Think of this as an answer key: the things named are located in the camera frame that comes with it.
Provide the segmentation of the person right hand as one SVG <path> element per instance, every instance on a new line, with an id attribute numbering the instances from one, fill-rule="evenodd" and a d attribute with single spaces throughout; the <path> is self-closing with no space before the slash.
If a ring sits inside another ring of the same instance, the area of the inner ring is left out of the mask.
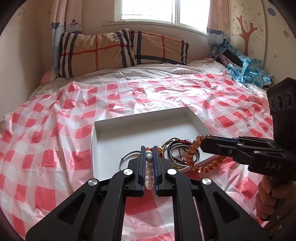
<path id="1" fill-rule="evenodd" d="M 295 181 L 273 187 L 271 180 L 263 176 L 256 195 L 256 213 L 262 220 L 268 220 L 264 227 L 272 235 L 279 226 L 295 233 Z"/>

